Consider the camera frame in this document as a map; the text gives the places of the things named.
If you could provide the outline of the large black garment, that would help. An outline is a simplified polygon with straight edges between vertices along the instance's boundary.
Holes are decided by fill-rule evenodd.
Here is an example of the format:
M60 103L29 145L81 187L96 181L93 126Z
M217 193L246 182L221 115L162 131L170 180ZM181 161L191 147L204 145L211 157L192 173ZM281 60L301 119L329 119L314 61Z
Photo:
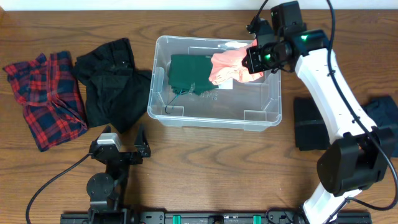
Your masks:
M77 57L72 74L86 87L89 127L111 124L124 133L146 113L152 71L136 67L129 39Z

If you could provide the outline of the pink garment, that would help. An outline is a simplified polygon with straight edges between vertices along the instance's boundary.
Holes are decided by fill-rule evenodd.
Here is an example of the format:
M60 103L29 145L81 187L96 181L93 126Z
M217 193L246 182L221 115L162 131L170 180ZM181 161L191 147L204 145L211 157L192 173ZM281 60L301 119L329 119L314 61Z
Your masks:
M257 40L254 40L247 46L214 54L211 58L213 67L209 81L214 85L220 85L230 78L240 83L253 82L262 78L262 72L250 74L249 70L242 65L243 58L246 56L246 49L256 45Z

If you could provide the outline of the dark green garment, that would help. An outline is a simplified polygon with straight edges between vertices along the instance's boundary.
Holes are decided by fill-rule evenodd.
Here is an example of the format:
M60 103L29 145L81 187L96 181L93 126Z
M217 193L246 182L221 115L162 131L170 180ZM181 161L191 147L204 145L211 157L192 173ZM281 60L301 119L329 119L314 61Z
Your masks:
M169 85L176 95L201 95L218 88L209 77L213 68L211 55L171 55Z

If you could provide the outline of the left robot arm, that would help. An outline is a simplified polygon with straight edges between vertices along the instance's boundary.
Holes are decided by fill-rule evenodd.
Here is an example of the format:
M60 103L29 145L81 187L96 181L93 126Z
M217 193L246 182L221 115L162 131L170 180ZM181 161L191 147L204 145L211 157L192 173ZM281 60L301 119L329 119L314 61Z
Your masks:
M150 157L151 149L145 129L140 125L133 152L121 152L121 140L109 126L91 142L89 155L106 166L104 172L93 175L86 191L90 196L88 224L132 224L139 223L137 214L124 205L129 170Z

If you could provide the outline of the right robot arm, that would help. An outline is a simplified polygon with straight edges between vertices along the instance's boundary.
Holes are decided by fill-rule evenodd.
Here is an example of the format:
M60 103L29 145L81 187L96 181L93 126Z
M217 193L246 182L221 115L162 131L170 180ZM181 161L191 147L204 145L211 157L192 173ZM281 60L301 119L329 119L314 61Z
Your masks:
M291 223L334 223L342 208L380 182L390 170L396 141L363 111L342 75L333 51L333 34L310 30L297 1L279 4L269 21L254 16L247 25L257 44L242 65L249 73L295 73L308 88L326 126L330 145L317 162L319 185Z

